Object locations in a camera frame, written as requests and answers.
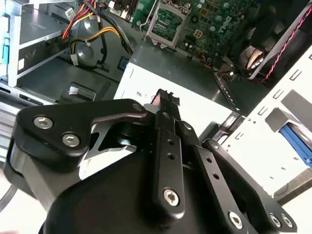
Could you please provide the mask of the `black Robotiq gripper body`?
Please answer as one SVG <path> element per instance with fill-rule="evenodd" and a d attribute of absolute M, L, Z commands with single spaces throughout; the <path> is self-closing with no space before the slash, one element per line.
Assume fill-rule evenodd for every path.
<path fill-rule="evenodd" d="M 42 234 L 222 234 L 198 169 L 156 180 L 156 159 L 136 152 L 62 192 Z"/>

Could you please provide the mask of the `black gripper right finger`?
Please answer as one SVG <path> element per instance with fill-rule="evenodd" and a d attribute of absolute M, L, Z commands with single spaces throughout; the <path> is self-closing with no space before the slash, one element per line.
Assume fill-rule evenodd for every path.
<path fill-rule="evenodd" d="M 291 216 L 215 140 L 203 145 L 190 124 L 178 135 L 208 188 L 223 234 L 295 234 Z"/>

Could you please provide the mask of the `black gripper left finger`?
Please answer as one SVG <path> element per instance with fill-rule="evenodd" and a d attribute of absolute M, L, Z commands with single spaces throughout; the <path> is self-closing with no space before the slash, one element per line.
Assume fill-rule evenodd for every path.
<path fill-rule="evenodd" d="M 148 105 L 132 99 L 30 107 L 16 120 L 16 171 L 49 211 L 82 180 L 136 152 L 156 159 L 156 180 L 183 176 L 176 98 L 158 90 Z"/>

